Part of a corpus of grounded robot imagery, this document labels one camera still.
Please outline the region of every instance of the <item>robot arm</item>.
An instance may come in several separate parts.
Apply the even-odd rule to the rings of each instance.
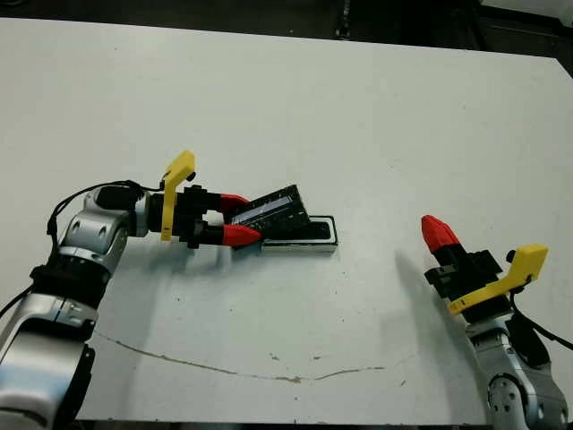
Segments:
[[[163,231],[166,195],[129,184],[89,191],[48,263],[32,271],[30,293],[0,336],[1,428],[44,430],[75,418],[90,383],[95,351],[86,342],[99,302],[128,237]],[[249,245],[261,238],[251,228],[202,220],[207,210],[227,212],[245,204],[242,197],[194,185],[170,200],[169,238],[179,236],[189,247]]]
[[[552,379],[549,353],[535,332],[541,328],[517,311],[513,297],[537,278],[547,248],[528,245],[509,253],[509,274],[498,279],[501,268],[492,255],[467,253],[447,224],[425,216],[422,231],[441,265],[427,271],[426,279],[441,297],[449,298],[449,310],[468,322],[466,334],[488,385],[493,428],[566,429],[567,402]]]

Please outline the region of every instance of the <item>yellow bracket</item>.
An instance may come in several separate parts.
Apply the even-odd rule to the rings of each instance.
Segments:
[[[487,284],[465,296],[454,300],[448,305],[449,311],[457,315],[490,298],[507,294],[510,290],[522,287],[532,280],[536,280],[545,261],[549,248],[545,245],[520,246],[516,250],[508,275]]]
[[[179,157],[167,166],[163,177],[165,191],[163,194],[163,213],[161,215],[161,240],[170,240],[173,233],[173,216],[177,201],[175,190],[190,174],[195,171],[195,156],[184,150]]]

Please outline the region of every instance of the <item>crack on table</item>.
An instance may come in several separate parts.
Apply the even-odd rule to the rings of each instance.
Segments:
[[[133,347],[131,345],[128,345],[126,343],[123,343],[121,340],[117,340],[114,338],[110,338],[109,336],[95,330],[94,333],[96,333],[99,337],[108,340],[112,343],[115,343],[117,346],[127,349],[129,351],[135,352],[137,354],[141,354],[145,357],[152,357],[152,358],[156,358],[159,360],[163,360],[163,361],[167,361],[169,363],[176,363],[178,365],[186,365],[186,366],[191,366],[191,367],[197,367],[203,370],[209,370],[211,372],[218,372],[220,374],[230,374],[233,376],[239,376],[239,377],[243,377],[243,378],[252,378],[252,379],[262,379],[262,380],[266,380],[266,381],[281,381],[284,383],[302,383],[302,382],[318,382],[318,381],[324,381],[325,379],[328,378],[332,378],[335,376],[340,376],[342,374],[356,374],[359,372],[372,372],[372,371],[380,371],[380,370],[384,370],[386,367],[382,366],[382,365],[376,365],[376,366],[367,366],[367,367],[357,367],[354,369],[342,369],[342,370],[338,370],[336,372],[332,372],[329,374],[324,374],[321,376],[316,376],[316,377],[310,377],[310,376],[271,376],[271,375],[265,375],[265,374],[248,374],[248,373],[243,373],[243,372],[237,372],[234,370],[229,370],[229,369],[225,369],[223,367],[215,367],[212,365],[203,365],[201,363],[197,363],[195,361],[191,361],[191,360],[182,360],[181,358],[173,358],[173,357],[168,357],[164,354],[156,354],[153,352],[149,352],[146,351],[144,349],[139,349],[136,347]],[[415,354],[411,354],[408,357],[402,358],[401,360],[399,360],[397,363],[395,363],[392,367],[394,366],[398,366],[400,364],[402,364],[404,361],[408,360],[411,357],[416,356],[418,353],[416,352]]]

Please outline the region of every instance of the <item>white table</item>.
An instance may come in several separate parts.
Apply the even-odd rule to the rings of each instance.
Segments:
[[[182,149],[213,192],[297,183],[338,224],[331,256],[133,239],[83,418],[484,423],[463,323],[423,278],[425,213],[500,262],[547,244],[518,300],[571,337],[573,81],[553,59],[0,20],[0,62],[2,302],[45,261],[59,199],[154,185]],[[573,356],[548,347],[571,405]]]

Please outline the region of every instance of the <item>wire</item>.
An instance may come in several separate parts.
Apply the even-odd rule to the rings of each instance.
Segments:
[[[12,306],[14,306],[16,303],[18,303],[21,299],[25,298],[28,295],[28,293],[30,293],[31,291],[32,291],[32,286],[30,285],[29,287],[24,289],[18,296],[16,296],[12,300],[10,300],[10,302],[6,306],[4,306],[2,308],[2,310],[0,310],[0,318],[2,318],[4,316],[4,314],[6,312],[8,312],[8,310]]]
[[[518,317],[520,317],[523,321],[528,323],[533,329],[535,329],[537,332],[539,332],[539,334],[545,336],[547,339],[555,340],[556,342],[559,342],[561,345],[563,345],[565,348],[569,348],[569,349],[573,350],[573,343],[569,342],[568,340],[564,340],[563,338],[560,338],[559,336],[557,336],[554,333],[551,333],[549,330],[544,329],[537,322],[532,321],[529,318],[527,318],[525,315],[523,315],[521,313],[521,311],[519,309],[517,309],[515,295],[516,295],[516,293],[514,291],[511,291],[511,293],[509,294],[509,301],[511,302],[511,306],[513,306],[513,310]]]
[[[56,207],[52,211],[52,214],[50,215],[50,218],[47,220],[46,233],[52,239],[52,250],[47,259],[47,265],[50,265],[50,263],[53,263],[55,261],[55,258],[57,257],[57,251],[59,249],[59,244],[57,243],[57,216],[60,213],[62,213],[62,211],[72,202],[72,200],[78,197],[79,195],[87,193],[91,190],[95,190],[96,188],[100,188],[101,186],[108,186],[108,185],[119,185],[119,186],[130,187],[138,190],[141,194],[143,194],[143,192],[145,191],[157,192],[157,191],[163,191],[165,189],[163,181],[159,183],[158,188],[148,188],[147,186],[139,185],[136,182],[130,180],[124,180],[124,181],[113,181],[113,182],[105,182],[103,184],[92,185],[87,188],[84,188],[83,190],[78,191],[77,193],[70,195],[69,197],[66,197],[56,205]],[[10,310],[12,306],[14,306],[20,300],[25,298],[33,290],[33,287],[34,287],[33,285],[27,287],[20,294],[18,294],[18,296],[10,300],[10,302],[8,302],[6,306],[0,309],[0,318],[2,318],[4,314],[8,312],[8,310]]]

